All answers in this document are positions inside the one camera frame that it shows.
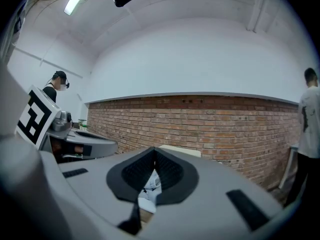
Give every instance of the black slot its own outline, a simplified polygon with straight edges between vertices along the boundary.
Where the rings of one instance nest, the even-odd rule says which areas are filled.
[[[231,190],[226,195],[252,231],[269,221],[264,213],[240,189]]]
[[[65,178],[70,178],[70,177],[77,176],[77,175],[80,175],[80,174],[84,174],[84,173],[87,173],[87,172],[88,172],[87,169],[80,168],[80,169],[76,169],[76,170],[65,171],[62,174],[63,174],[63,176]]]

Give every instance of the white cloth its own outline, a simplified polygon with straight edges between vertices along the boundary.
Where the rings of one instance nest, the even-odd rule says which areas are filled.
[[[298,153],[309,158],[320,158],[320,88],[309,87],[302,95],[298,107],[298,120],[302,124]]]

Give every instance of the ceiling light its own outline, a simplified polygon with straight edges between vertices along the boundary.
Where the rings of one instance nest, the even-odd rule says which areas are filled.
[[[79,3],[80,0],[69,0],[67,3],[64,12],[68,15],[71,15],[74,9],[76,8],[77,4]]]

